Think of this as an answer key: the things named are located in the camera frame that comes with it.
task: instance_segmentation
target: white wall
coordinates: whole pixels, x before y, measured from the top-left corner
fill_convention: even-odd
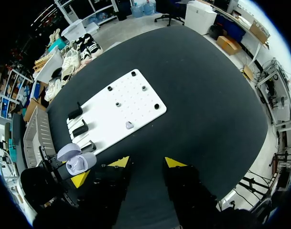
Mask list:
[[[254,2],[250,0],[239,0],[239,6],[249,14],[251,14],[257,21],[259,21],[270,33],[268,38],[269,49],[262,47],[257,56],[257,61],[263,65],[272,58],[276,58],[279,63],[283,66],[288,80],[291,93],[291,53],[290,49],[283,38],[279,33],[277,28],[265,15],[265,13],[257,6]],[[257,41],[248,33],[243,36],[242,44],[254,55],[257,48]]]

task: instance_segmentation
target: blue bin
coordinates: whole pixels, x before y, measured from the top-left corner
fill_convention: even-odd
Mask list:
[[[63,40],[61,40],[61,38],[58,38],[50,47],[49,47],[49,49],[48,49],[48,51],[50,52],[50,51],[52,51],[53,50],[53,48],[55,47],[55,46],[57,46],[58,45],[58,48],[59,48],[59,50],[62,50],[64,47],[65,47],[65,43],[63,42]]]
[[[151,2],[147,2],[143,5],[144,8],[144,14],[145,15],[152,15],[155,13],[155,6]]]
[[[131,12],[132,12],[132,15],[135,17],[135,18],[140,18],[143,16],[143,6],[142,5],[136,5],[136,6],[133,6],[131,7]]]
[[[217,15],[215,24],[216,23],[223,26],[223,29],[227,31],[228,36],[232,37],[237,42],[242,41],[242,38],[246,32],[233,21],[230,21],[221,15]]]

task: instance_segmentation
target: white pegboard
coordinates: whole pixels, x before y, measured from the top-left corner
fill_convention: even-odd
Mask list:
[[[72,142],[81,148],[90,140],[96,144],[95,155],[166,112],[165,104],[137,69],[106,86],[84,103],[82,109],[81,116],[67,119],[67,126]],[[72,132],[83,125],[82,119],[89,130],[74,138]],[[127,129],[127,122],[131,122],[133,128]]]

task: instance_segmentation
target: white plastic basket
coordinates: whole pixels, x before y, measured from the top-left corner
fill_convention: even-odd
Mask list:
[[[29,124],[26,128],[24,138],[24,154],[28,168],[36,167],[41,161],[39,147],[43,146],[48,156],[56,154],[49,125],[48,114],[36,107]]]
[[[86,34],[83,26],[83,20],[78,19],[63,30],[61,36],[66,37],[69,41],[75,41],[77,38]]]

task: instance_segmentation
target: metal rack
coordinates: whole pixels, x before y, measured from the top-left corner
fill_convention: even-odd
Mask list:
[[[9,95],[6,96],[7,87],[9,85],[10,80],[11,80],[11,77],[13,76],[13,73],[16,74],[16,78],[15,78],[15,81],[14,81],[13,86],[12,86],[13,89],[11,90],[11,93],[9,93]],[[18,93],[17,93],[17,97],[15,99],[12,99],[12,93],[14,91],[15,84],[17,83],[17,80],[18,80],[19,77],[21,77],[23,80],[22,80],[21,85],[19,87],[19,90],[18,90]],[[0,98],[2,99],[1,106],[0,106],[0,117],[5,118],[5,119],[8,119],[8,120],[11,120],[11,119],[8,118],[8,111],[9,111],[9,107],[10,107],[10,102],[15,103],[15,104],[19,104],[20,103],[19,102],[19,99],[18,99],[19,98],[18,95],[20,93],[20,90],[23,88],[23,84],[24,84],[24,82],[26,80],[29,81],[29,82],[31,82],[31,83],[33,83],[33,80],[32,79],[29,79],[28,77],[22,75],[17,70],[12,69],[10,71],[10,74],[9,74],[8,79],[7,79],[7,82],[6,82],[5,89],[4,89],[3,93],[0,93]],[[8,105],[7,105],[5,117],[2,116],[3,103],[6,102],[6,101],[4,101],[4,99],[8,101]]]
[[[291,124],[290,90],[287,79],[276,60],[272,60],[264,69],[263,77],[256,87],[263,95],[275,127]]]
[[[66,21],[67,21],[69,24],[72,24],[73,21],[70,19],[70,16],[68,15],[68,13],[67,13],[66,10],[65,10],[65,7],[66,7],[66,6],[69,5],[69,8],[70,8],[71,11],[73,12],[73,14],[75,14],[75,16],[78,18],[78,16],[77,16],[76,13],[74,12],[72,6],[70,5],[70,3],[72,3],[73,0],[68,0],[68,1],[65,2],[64,4],[61,4],[61,3],[59,2],[59,0],[54,0],[54,1],[55,1],[55,4],[57,5],[57,7],[59,8],[59,10],[61,11],[61,13],[63,13],[63,15],[64,15]],[[105,7],[101,8],[101,9],[96,10],[96,9],[94,8],[94,6],[93,6],[91,0],[88,0],[88,2],[89,2],[89,6],[92,8],[93,13],[91,13],[91,14],[88,15],[87,17],[83,18],[82,20],[85,21],[85,20],[87,20],[88,18],[90,18],[91,16],[93,16],[93,15],[95,15],[95,14],[97,14],[97,13],[103,11],[103,10],[106,10],[106,9],[108,9],[108,8],[111,8],[111,7],[113,7],[114,12],[118,12],[119,10],[118,10],[118,7],[117,7],[117,5],[116,5],[115,0],[110,0],[110,1],[111,1],[111,4],[110,4],[110,5],[105,6]],[[105,20],[99,22],[98,25],[103,24],[103,23],[105,23],[105,22],[107,22],[107,21],[109,21],[109,20],[111,20],[111,19],[113,19],[113,18],[116,18],[116,16],[109,17],[109,18],[107,18],[107,19],[105,19]]]

